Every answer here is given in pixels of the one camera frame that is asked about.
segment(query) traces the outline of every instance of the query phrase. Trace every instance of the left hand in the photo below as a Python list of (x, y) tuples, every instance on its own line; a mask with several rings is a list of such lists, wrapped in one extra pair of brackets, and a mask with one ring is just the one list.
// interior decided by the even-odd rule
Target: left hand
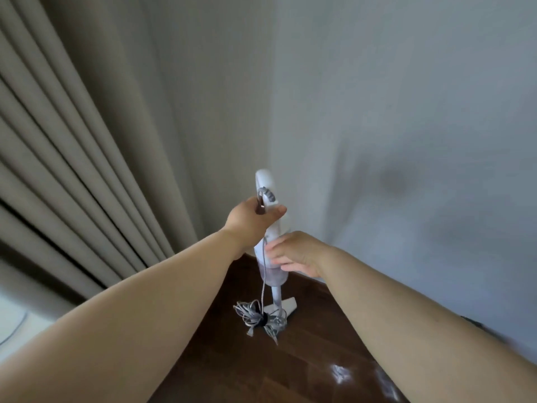
[(236, 237), (243, 250), (254, 247), (265, 236), (267, 228), (285, 215), (287, 208), (279, 205), (264, 215), (258, 215), (257, 198), (252, 196), (239, 203), (229, 213), (222, 230)]

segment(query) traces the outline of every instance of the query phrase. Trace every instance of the white wall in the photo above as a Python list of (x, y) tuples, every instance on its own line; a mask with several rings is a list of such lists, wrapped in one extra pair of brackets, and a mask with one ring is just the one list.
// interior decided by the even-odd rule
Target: white wall
[(142, 0), (208, 230), (294, 226), (537, 351), (537, 0)]

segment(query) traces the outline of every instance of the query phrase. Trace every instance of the right hand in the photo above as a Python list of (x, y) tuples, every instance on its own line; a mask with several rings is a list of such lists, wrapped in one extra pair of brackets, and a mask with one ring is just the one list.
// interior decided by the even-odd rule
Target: right hand
[(309, 277), (320, 277), (319, 255), (328, 245), (301, 231), (278, 237), (265, 245), (272, 264), (284, 271), (301, 271)]

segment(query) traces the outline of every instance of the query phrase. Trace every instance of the hand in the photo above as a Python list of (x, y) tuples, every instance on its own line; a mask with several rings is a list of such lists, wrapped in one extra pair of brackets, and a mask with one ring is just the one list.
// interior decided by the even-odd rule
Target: hand
[(301, 231), (288, 233), (265, 245), (272, 264), (285, 271), (301, 271), (309, 277), (320, 277), (318, 258), (329, 246)]
[(256, 209), (257, 198), (252, 196), (246, 199), (232, 209), (224, 228), (222, 228), (238, 239), (242, 250), (258, 244), (265, 237), (265, 231), (268, 227), (287, 211), (284, 205), (279, 205), (264, 215), (258, 215)]

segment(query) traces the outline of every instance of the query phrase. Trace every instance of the curtain fold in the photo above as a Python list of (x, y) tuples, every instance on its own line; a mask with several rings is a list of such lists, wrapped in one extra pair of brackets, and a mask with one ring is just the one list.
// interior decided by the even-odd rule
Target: curtain fold
[(84, 299), (174, 253), (39, 0), (0, 0), (0, 242)]

